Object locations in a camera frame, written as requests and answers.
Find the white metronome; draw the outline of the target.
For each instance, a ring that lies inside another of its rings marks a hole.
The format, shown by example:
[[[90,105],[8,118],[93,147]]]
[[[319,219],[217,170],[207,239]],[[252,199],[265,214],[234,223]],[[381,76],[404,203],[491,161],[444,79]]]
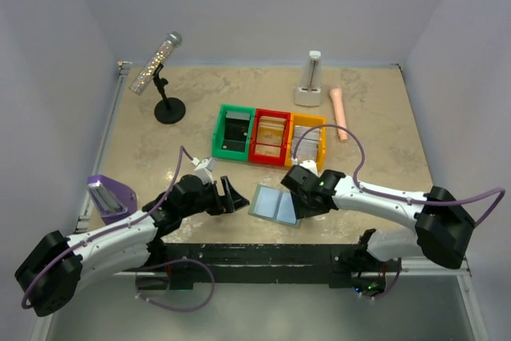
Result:
[[[308,54],[299,84],[295,87],[295,104],[318,107],[322,99],[322,54],[312,50]]]

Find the purple block fixture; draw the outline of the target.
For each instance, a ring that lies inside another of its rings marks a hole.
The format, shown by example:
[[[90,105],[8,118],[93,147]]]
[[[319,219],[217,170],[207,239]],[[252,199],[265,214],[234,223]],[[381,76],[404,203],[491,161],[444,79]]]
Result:
[[[137,194],[117,180],[92,175],[87,179],[87,190],[105,224],[123,220],[137,210]]]

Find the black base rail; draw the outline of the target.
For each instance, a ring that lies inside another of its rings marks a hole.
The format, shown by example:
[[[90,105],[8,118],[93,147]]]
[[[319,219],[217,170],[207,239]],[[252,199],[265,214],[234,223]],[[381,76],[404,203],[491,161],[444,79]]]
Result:
[[[362,275],[381,277],[399,263],[377,261],[355,244],[163,244],[131,272],[163,272],[171,289],[208,283],[205,264],[218,284],[319,284],[351,288]]]

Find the teal leather card holder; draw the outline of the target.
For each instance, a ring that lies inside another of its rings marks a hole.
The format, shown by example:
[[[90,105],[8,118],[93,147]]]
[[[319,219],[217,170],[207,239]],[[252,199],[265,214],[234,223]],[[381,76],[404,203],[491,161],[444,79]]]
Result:
[[[299,226],[291,194],[266,185],[257,185],[248,213],[278,224]]]

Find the glitter silver microphone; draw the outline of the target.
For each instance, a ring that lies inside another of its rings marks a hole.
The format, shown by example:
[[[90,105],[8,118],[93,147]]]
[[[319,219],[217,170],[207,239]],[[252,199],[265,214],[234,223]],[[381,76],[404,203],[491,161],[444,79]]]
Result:
[[[135,80],[129,86],[129,89],[140,96],[153,81],[156,70],[165,64],[173,51],[178,48],[181,43],[182,36],[178,32],[173,31],[167,34],[165,40],[163,40],[148,60],[145,67],[139,72]]]

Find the black cards stack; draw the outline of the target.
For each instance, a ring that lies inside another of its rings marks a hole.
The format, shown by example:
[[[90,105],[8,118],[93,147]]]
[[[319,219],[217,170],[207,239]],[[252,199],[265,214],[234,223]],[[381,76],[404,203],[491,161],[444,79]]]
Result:
[[[245,151],[250,120],[249,113],[227,111],[224,119],[222,149],[239,153]]]

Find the gold credit card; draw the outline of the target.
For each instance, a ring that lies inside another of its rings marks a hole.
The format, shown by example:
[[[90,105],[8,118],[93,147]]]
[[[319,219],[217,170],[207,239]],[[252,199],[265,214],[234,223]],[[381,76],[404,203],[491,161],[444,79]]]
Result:
[[[254,154],[265,157],[280,157],[281,148],[273,145],[257,144],[255,146]]]

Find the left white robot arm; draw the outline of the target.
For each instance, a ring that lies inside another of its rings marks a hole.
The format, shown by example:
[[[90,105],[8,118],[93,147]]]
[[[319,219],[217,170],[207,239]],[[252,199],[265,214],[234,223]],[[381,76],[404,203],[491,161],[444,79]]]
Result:
[[[23,291],[21,307],[45,317],[64,307],[87,283],[128,269],[156,271],[165,262],[157,246],[183,219],[206,212],[221,216],[249,205],[227,176],[203,182],[185,175],[132,215],[97,230],[43,236],[14,273]]]

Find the black microphone stand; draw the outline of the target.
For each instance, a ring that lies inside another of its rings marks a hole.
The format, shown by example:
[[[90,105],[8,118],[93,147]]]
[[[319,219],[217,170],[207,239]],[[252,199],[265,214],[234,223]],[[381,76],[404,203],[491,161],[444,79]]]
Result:
[[[167,97],[164,88],[168,81],[160,76],[163,68],[164,66],[159,64],[153,73],[153,82],[161,96],[161,101],[155,105],[154,116],[161,124],[172,125],[183,119],[186,107],[179,98]]]

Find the white cards stack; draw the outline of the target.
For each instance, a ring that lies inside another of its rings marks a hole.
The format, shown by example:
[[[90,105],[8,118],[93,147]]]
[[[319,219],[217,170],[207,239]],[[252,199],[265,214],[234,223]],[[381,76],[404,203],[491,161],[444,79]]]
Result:
[[[290,158],[297,158],[299,161],[316,160],[321,129],[313,129],[300,141],[300,137],[309,129],[308,126],[295,125],[291,138]]]

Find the pink flashlight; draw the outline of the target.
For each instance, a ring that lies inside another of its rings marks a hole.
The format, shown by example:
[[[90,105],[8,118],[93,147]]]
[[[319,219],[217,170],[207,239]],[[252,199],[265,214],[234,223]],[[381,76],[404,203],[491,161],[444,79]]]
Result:
[[[346,142],[348,140],[348,134],[345,131],[347,128],[346,116],[343,106],[343,91],[340,88],[332,88],[329,92],[336,124],[340,126],[338,129],[338,136],[341,142]]]

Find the gold cards stack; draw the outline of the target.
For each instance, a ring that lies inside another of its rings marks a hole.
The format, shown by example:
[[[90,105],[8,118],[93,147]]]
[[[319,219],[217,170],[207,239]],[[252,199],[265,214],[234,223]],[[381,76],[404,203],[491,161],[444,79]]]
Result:
[[[286,119],[282,117],[262,116],[257,125],[256,142],[280,146],[286,122]]]

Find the green plastic bin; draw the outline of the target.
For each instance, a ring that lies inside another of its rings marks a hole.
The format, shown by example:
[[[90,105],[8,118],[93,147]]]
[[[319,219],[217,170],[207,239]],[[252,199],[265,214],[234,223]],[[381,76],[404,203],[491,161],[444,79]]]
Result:
[[[248,162],[256,109],[221,105],[212,135],[212,155],[230,161]]]

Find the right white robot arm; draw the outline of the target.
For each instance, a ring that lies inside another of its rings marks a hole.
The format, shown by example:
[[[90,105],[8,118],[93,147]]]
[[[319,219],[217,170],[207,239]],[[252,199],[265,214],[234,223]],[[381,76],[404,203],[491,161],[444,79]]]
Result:
[[[366,213],[402,226],[394,232],[375,231],[357,249],[357,265],[373,271],[382,262],[425,256],[448,269],[459,269],[474,219],[444,188],[429,192],[398,191],[355,183],[352,176],[326,170],[321,175],[294,165],[281,180],[291,193],[297,219],[345,210]]]

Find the red plastic bin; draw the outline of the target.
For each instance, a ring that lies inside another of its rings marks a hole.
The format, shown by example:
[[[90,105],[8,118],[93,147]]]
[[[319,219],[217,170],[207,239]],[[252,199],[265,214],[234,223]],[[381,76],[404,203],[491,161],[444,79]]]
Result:
[[[283,167],[287,153],[291,114],[272,109],[256,109],[250,137],[248,161]]]

